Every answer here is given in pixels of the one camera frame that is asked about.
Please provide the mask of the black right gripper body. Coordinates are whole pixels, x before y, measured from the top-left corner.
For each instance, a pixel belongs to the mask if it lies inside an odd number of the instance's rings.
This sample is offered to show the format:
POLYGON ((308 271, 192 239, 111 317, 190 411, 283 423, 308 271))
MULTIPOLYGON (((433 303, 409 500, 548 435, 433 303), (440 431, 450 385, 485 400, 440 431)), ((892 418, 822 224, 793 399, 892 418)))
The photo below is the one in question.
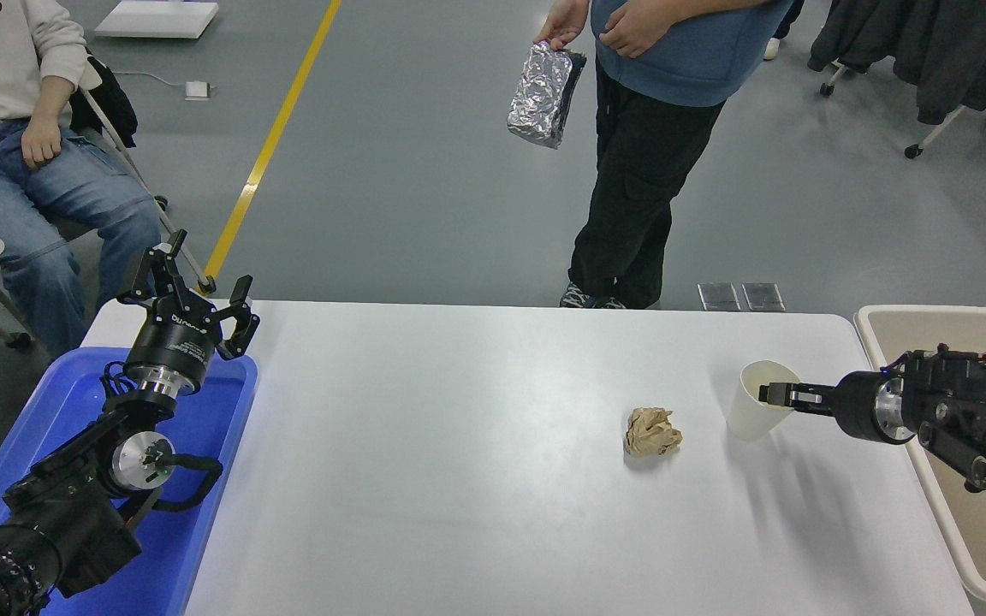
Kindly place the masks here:
POLYGON ((876 401, 884 381, 881 373, 856 371, 837 383, 834 418, 842 432, 861 440, 883 441, 876 421, 876 401))

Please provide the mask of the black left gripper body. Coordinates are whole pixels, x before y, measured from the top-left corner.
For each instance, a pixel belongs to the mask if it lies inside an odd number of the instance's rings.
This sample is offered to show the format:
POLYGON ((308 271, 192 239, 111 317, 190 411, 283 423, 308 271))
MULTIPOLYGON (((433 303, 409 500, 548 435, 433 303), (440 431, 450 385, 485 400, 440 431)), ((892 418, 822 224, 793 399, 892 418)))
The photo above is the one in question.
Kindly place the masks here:
POLYGON ((189 382, 203 381, 219 342, 215 308, 207 301, 156 299, 134 340, 124 371, 133 381, 148 370, 173 371, 189 382))

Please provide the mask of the person's left hand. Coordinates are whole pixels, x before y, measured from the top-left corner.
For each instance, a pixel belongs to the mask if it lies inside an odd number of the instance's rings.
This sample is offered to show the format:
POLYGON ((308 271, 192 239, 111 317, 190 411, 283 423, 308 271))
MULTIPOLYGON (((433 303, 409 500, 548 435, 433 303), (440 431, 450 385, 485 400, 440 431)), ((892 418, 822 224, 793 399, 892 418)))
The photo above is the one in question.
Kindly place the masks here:
POLYGON ((619 57, 639 58, 681 17, 678 1, 627 1, 608 17, 600 43, 619 57))
POLYGON ((62 133, 57 117, 32 116, 23 130, 21 145, 23 163, 31 171, 50 164, 62 152, 62 133))

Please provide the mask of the person's right hand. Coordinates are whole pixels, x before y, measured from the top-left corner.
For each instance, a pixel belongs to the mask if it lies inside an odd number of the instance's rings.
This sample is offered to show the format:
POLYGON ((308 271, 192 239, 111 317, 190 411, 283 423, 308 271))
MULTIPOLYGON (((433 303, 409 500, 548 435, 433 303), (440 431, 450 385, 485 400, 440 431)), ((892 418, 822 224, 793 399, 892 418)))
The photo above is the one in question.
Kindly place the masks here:
POLYGON ((553 1, 543 26, 532 42, 536 45, 545 43, 551 50, 563 50, 583 32, 588 15, 590 1, 553 1))

